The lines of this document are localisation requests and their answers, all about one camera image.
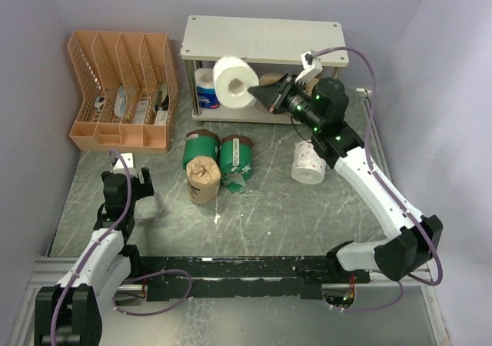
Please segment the plastic white blue roll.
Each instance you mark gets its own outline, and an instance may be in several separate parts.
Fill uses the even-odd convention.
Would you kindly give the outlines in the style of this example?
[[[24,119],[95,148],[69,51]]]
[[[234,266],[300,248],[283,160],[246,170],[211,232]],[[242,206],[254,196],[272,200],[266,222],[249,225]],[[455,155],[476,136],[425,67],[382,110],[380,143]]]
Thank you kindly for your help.
[[[201,108],[216,109],[220,102],[215,92],[213,70],[199,68],[194,73],[198,103]]]

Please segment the white dotted roll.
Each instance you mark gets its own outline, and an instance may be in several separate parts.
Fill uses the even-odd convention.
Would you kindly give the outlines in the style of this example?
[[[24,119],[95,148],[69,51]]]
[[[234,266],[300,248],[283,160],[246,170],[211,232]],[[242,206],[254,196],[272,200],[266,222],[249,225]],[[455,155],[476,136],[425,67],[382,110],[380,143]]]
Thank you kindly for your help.
[[[215,62],[213,81],[219,102],[230,109],[250,106],[254,102],[254,96],[248,89],[259,85],[259,78],[251,66],[233,56],[226,56]]]
[[[305,185],[318,185],[324,181],[327,163],[320,158],[308,141],[295,144],[291,177]]]

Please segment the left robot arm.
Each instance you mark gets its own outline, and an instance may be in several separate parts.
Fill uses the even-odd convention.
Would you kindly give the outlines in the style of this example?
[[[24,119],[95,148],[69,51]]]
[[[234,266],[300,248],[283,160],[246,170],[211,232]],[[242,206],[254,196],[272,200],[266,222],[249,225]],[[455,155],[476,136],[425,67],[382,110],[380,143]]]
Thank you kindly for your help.
[[[150,171],[137,168],[132,153],[110,152],[112,169],[101,175],[104,202],[86,248],[69,271],[35,297],[36,345],[97,345],[102,315],[122,282],[144,273],[138,249],[128,239],[135,205],[154,195]]]

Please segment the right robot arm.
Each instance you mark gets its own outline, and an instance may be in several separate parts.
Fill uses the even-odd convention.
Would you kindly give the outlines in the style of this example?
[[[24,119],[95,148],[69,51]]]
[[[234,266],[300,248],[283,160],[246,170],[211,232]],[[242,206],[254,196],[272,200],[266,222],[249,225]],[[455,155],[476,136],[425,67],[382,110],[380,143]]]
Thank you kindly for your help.
[[[383,241],[334,248],[336,258],[326,264],[332,281],[341,283],[356,270],[379,271],[399,281],[437,257],[441,220],[416,209],[379,169],[367,143],[344,120],[349,98],[341,81],[323,78],[306,94],[292,75],[284,75],[248,93],[270,113],[288,113],[311,130],[314,151],[351,184],[383,229]]]

